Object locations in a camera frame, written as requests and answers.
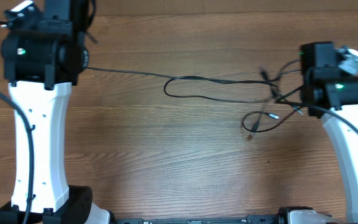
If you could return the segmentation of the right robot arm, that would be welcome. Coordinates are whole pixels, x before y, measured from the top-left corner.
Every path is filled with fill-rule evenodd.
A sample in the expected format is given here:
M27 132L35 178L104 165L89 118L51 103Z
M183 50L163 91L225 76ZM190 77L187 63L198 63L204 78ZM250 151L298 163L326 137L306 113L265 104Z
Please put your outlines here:
M301 103L321 120L337 156L346 218L358 223L358 50L333 42L300 46Z

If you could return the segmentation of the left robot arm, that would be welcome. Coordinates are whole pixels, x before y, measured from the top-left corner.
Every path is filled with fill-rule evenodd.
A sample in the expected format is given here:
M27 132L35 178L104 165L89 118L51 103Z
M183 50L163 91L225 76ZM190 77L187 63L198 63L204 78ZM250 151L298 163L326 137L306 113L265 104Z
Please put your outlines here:
M87 186L65 173L65 117L72 88L89 64L85 46L94 1L24 1L5 11L4 78L15 107L16 181L0 223L113 223Z

